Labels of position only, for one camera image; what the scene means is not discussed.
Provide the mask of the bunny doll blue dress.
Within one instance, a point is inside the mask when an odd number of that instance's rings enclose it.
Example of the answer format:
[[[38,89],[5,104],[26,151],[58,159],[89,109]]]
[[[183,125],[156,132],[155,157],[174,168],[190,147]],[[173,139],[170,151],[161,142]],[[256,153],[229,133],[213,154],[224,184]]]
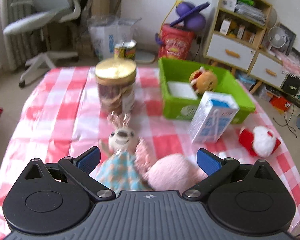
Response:
[[[146,191],[135,168],[135,152],[140,142],[133,129],[129,128],[130,115],[111,112],[107,120],[114,125],[108,143],[99,141],[99,148],[107,155],[101,164],[96,180],[113,190],[116,195],[121,191]]]

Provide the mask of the pink fluffy towel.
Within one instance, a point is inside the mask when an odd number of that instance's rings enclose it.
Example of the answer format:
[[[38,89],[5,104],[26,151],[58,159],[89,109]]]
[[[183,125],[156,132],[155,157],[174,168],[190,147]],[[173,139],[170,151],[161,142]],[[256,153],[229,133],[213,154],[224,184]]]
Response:
[[[200,167],[181,153],[157,159],[143,139],[139,140],[134,155],[134,166],[140,178],[155,191],[177,190],[183,193],[207,178]]]

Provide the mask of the Santa Claus plush toy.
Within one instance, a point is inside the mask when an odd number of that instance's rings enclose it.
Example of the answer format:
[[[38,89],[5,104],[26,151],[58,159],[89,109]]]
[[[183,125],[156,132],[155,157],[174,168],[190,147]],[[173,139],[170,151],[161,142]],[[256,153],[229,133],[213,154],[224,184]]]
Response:
[[[281,145],[274,132],[265,126],[256,126],[253,130],[243,127],[238,140],[250,155],[262,159],[268,158]]]

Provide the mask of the white sponge block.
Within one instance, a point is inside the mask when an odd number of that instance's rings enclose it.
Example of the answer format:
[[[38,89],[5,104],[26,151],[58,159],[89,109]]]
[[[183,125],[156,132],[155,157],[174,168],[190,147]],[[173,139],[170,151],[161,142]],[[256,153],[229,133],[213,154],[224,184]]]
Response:
[[[176,98],[198,100],[192,86],[186,82],[168,81],[167,86],[170,94]]]

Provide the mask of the hamburger plush toy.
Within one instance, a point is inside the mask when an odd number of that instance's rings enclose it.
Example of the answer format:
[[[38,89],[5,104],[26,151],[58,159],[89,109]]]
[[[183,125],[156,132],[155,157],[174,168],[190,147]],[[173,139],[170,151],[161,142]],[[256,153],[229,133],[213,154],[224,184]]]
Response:
[[[196,94],[203,95],[206,91],[214,91],[218,80],[211,70],[206,70],[201,66],[190,75],[189,83]]]

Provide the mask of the red white checkered tablecloth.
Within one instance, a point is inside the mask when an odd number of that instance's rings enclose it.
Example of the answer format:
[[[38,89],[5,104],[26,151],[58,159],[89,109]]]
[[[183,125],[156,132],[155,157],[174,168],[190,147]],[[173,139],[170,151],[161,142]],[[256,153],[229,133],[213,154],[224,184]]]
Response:
[[[130,126],[158,158],[182,153],[195,160],[198,149],[205,148],[243,164],[255,161],[238,141],[238,125],[228,126],[215,143],[194,144],[188,135],[188,122],[164,118],[159,72],[155,68],[141,67],[137,71]],[[112,129],[100,106],[93,68],[58,68],[48,72],[26,100],[3,158],[0,239],[10,233],[2,213],[3,201],[31,159],[55,163],[65,156],[76,157],[99,140],[107,140]]]

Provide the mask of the white blue milk carton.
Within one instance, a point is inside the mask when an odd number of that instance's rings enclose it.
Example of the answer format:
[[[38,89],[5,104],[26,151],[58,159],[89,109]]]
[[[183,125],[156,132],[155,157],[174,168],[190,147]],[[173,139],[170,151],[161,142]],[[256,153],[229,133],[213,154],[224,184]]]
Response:
[[[232,95],[206,91],[189,126],[191,142],[217,142],[238,110]]]

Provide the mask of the red box on floor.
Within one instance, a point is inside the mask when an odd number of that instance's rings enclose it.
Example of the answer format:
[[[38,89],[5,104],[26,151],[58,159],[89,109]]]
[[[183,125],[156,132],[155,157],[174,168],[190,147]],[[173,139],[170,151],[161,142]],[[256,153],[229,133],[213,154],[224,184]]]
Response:
[[[289,107],[291,106],[291,102],[288,101],[288,100],[287,100],[285,97],[283,97],[283,96],[280,96],[280,97],[273,96],[273,97],[271,98],[271,100],[270,100],[270,104],[271,104],[274,108],[276,108],[276,109],[278,109],[278,110],[280,110],[280,111],[282,111],[282,112],[288,110]]]

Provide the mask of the black yellow tin can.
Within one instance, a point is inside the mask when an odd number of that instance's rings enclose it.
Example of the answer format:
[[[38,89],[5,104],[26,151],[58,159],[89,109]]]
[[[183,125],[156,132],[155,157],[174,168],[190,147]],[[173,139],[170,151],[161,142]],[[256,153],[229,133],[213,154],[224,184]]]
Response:
[[[136,54],[136,40],[126,42],[119,42],[114,47],[115,59],[130,59],[135,60]]]

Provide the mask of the red chips bucket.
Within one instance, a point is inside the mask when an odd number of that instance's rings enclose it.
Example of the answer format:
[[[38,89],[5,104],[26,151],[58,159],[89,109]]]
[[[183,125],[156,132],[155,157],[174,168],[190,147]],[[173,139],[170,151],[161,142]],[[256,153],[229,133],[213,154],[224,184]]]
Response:
[[[181,25],[171,27],[167,23],[163,24],[160,33],[155,34],[159,45],[158,58],[186,60],[194,38],[195,33]]]

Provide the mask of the pink lace table cover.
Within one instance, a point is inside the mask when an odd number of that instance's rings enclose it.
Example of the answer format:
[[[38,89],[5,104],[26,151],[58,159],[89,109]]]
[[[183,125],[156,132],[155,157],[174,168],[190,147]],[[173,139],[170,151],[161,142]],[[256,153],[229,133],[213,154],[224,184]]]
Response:
[[[300,79],[300,60],[292,60],[285,54],[280,55],[282,72]]]

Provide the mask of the white shopping bag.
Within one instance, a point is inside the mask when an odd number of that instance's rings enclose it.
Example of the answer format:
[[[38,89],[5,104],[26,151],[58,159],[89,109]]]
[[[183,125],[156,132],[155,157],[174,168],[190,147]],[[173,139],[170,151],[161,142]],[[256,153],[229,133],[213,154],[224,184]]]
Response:
[[[91,16],[88,31],[95,55],[100,61],[114,56],[118,43],[133,40],[136,25],[142,18],[120,18],[115,15]]]

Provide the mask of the purple balance ball toy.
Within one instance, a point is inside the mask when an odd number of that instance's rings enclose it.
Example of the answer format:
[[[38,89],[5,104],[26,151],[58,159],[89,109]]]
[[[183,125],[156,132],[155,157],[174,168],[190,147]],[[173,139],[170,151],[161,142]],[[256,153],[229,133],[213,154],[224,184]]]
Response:
[[[206,25],[206,19],[205,16],[200,12],[209,6],[209,2],[200,4],[198,6],[195,6],[191,2],[178,2],[175,11],[179,18],[170,23],[170,27],[175,27],[179,23],[183,22],[183,27],[189,31],[202,31]]]

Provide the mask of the stack of papers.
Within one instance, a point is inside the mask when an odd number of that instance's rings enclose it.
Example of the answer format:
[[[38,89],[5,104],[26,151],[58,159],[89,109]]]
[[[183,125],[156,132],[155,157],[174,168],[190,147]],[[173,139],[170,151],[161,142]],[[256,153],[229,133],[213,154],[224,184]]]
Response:
[[[251,21],[256,22],[259,25],[264,26],[266,24],[267,18],[263,11],[248,4],[238,2],[235,6],[235,12]]]

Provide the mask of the framed picture black frame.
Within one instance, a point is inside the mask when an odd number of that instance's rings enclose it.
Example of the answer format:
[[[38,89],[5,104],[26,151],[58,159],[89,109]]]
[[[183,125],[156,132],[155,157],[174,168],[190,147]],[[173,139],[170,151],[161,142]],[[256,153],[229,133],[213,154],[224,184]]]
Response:
[[[293,44],[296,39],[296,34],[282,23],[279,23],[277,26],[280,27],[286,35],[286,43],[283,47],[279,48],[279,51],[288,56],[293,48]]]

